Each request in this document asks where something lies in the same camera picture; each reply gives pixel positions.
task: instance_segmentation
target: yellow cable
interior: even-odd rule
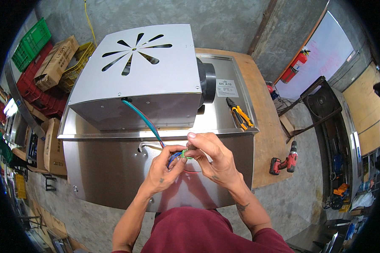
[[[89,27],[90,27],[90,29],[91,29],[91,34],[93,34],[94,43],[96,44],[96,47],[97,47],[96,36],[94,35],[93,27],[91,26],[91,23],[90,23],[90,19],[89,19],[89,16],[87,15],[87,9],[86,9],[86,0],[85,0],[85,12],[86,12],[86,18],[87,18],[87,22],[88,22],[88,24],[89,24]]]

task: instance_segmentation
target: concrete floor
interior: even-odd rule
[[[304,104],[298,104],[286,116],[296,129],[312,124]],[[266,208],[274,229],[285,240],[310,224],[318,224],[320,216],[324,215],[321,208],[322,168],[315,130],[310,129],[296,136],[295,140],[299,157],[293,176],[255,190],[255,196]],[[30,173],[27,197],[36,200],[64,222],[69,236],[92,252],[111,252],[112,233],[124,210],[76,199],[72,194],[72,187],[63,178],[58,178],[54,185],[57,191],[45,191],[44,177],[38,173]],[[218,211],[231,222],[235,234],[251,239],[250,232],[239,218],[235,206],[219,208]],[[140,252],[147,242],[153,219],[154,213],[146,213],[134,252]]]

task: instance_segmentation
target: whiteboard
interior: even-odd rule
[[[306,47],[311,52],[299,72],[288,84],[280,80],[276,83],[282,98],[296,100],[318,77],[325,76],[328,80],[353,51],[348,37],[329,11],[324,15]]]

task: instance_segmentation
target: blue wire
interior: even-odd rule
[[[182,153],[175,153],[175,154],[171,157],[169,163],[167,164],[167,168],[168,168],[168,169],[169,169],[169,165],[173,162],[173,160],[174,160],[176,157],[178,157],[179,155],[181,155],[181,154],[182,154]]]
[[[133,109],[134,112],[136,112],[141,117],[141,119],[148,125],[148,127],[151,129],[153,134],[155,134],[158,141],[161,141],[162,144],[164,145],[164,143],[163,143],[162,139],[160,138],[157,130],[154,128],[152,123],[145,117],[145,115],[140,110],[138,110],[135,106],[133,106],[130,102],[128,102],[127,100],[123,100],[122,103],[128,105],[131,109]]]
[[[174,154],[170,157],[169,161],[173,160],[173,158],[174,158],[173,156],[174,156],[174,155],[181,155],[181,154],[182,154],[181,152],[174,153]]]

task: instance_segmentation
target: hand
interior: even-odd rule
[[[181,152],[184,149],[186,147],[180,145],[165,146],[160,155],[152,160],[148,175],[138,192],[150,198],[154,194],[169,188],[177,176],[184,170],[187,159],[181,158],[173,167],[171,166],[170,171],[167,169],[168,160],[172,156],[172,153]]]
[[[193,157],[203,171],[203,175],[228,190],[238,187],[243,182],[243,175],[235,168],[232,152],[227,149],[213,133],[187,135],[187,146],[193,144],[196,150],[188,150],[185,156]]]

